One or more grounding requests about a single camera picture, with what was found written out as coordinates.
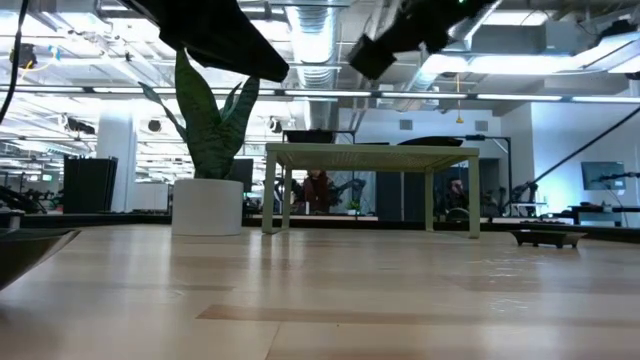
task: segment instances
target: person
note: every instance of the person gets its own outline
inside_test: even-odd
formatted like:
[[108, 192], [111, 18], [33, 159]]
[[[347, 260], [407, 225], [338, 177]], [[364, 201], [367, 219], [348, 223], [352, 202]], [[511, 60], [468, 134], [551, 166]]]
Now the person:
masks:
[[304, 179], [304, 199], [309, 203], [309, 211], [312, 213], [329, 212], [329, 177], [326, 171], [309, 170]]
[[451, 209], [468, 209], [469, 198], [464, 192], [464, 186], [460, 178], [450, 178], [447, 181], [447, 193], [445, 194], [446, 210]]

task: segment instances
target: desk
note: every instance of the desk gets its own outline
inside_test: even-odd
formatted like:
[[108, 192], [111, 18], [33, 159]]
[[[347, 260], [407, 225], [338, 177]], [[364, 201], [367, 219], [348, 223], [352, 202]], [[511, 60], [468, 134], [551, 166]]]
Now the desk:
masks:
[[615, 227], [622, 227], [622, 213], [626, 212], [638, 213], [640, 206], [614, 206], [611, 212], [605, 212], [602, 206], [571, 206], [574, 225], [580, 225], [583, 221], [610, 221]]
[[469, 236], [480, 237], [478, 148], [349, 144], [281, 144], [266, 146], [267, 168], [262, 231], [273, 234], [276, 163], [284, 168], [282, 229], [289, 228], [293, 170], [419, 172], [425, 174], [425, 224], [433, 231], [433, 173], [469, 161]]

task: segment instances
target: white wall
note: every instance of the white wall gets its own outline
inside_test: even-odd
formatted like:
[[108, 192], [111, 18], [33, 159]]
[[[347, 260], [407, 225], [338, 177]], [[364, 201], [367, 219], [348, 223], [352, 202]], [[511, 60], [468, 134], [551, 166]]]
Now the white wall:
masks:
[[[441, 114], [438, 111], [409, 111], [401, 113], [395, 110], [367, 110], [360, 129], [356, 134], [356, 142], [389, 142], [392, 145], [424, 136], [465, 136], [473, 135], [476, 120], [489, 121], [487, 136], [500, 136], [500, 118], [494, 117], [489, 110], [462, 111], [463, 124], [456, 123], [457, 111]], [[351, 109], [340, 109], [340, 123], [349, 123]], [[400, 130], [400, 119], [413, 120], [413, 130]], [[480, 156], [484, 158], [501, 158], [504, 152], [493, 143], [465, 142], [462, 146], [480, 148]]]
[[[533, 146], [536, 176], [583, 146], [627, 116], [635, 106], [603, 104], [532, 105]], [[585, 191], [581, 162], [623, 161], [625, 171], [640, 171], [640, 116], [578, 154], [540, 181], [540, 194], [547, 196], [551, 211], [561, 211], [581, 201], [616, 204], [607, 191]], [[624, 205], [640, 204], [638, 181], [627, 179], [620, 196]], [[640, 217], [628, 214], [630, 225], [640, 226]]]
[[[511, 137], [513, 186], [533, 180], [533, 134], [531, 104], [525, 104], [502, 117], [502, 136]], [[500, 160], [500, 185], [508, 188], [508, 161]]]

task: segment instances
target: snake plant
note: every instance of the snake plant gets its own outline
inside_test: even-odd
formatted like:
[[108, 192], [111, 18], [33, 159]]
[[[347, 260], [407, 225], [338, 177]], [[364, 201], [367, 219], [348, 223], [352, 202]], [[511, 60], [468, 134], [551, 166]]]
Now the snake plant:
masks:
[[145, 97], [164, 108], [164, 112], [187, 144], [195, 177], [201, 179], [226, 179], [231, 171], [233, 157], [244, 143], [247, 122], [253, 105], [258, 99], [260, 79], [250, 77], [235, 99], [238, 84], [229, 93], [222, 109], [218, 109], [215, 97], [206, 80], [189, 63], [184, 50], [176, 58], [176, 97], [186, 127], [183, 127], [160, 96], [148, 85], [139, 83]]

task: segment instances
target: ductwork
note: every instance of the ductwork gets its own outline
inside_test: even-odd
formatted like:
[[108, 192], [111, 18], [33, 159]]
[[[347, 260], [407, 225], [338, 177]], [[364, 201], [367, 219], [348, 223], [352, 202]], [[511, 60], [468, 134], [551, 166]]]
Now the ductwork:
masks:
[[[451, 44], [446, 48], [446, 50], [469, 50], [471, 48], [471, 39], [473, 35], [478, 31], [482, 23], [484, 23], [492, 12], [494, 12], [498, 6], [502, 4], [502, 0], [496, 0], [491, 5], [484, 7], [478, 15], [476, 15], [473, 19], [465, 19], [454, 25], [449, 30], [449, 36], [454, 40], [457, 40], [456, 43]], [[434, 73], [426, 73], [422, 71], [422, 67], [415, 74], [411, 82], [407, 84], [405, 87], [405, 91], [411, 92], [422, 92], [427, 91], [433, 82], [436, 80], [440, 74]], [[412, 110], [412, 105], [415, 104], [415, 100], [407, 100], [407, 99], [398, 99], [394, 101], [393, 108], [398, 111], [407, 111]]]
[[[336, 59], [338, 10], [318, 6], [287, 7], [291, 24], [291, 43], [297, 62], [326, 64]], [[305, 89], [333, 89], [336, 70], [299, 67], [298, 78]], [[309, 129], [338, 130], [338, 103], [308, 101], [305, 119]]]

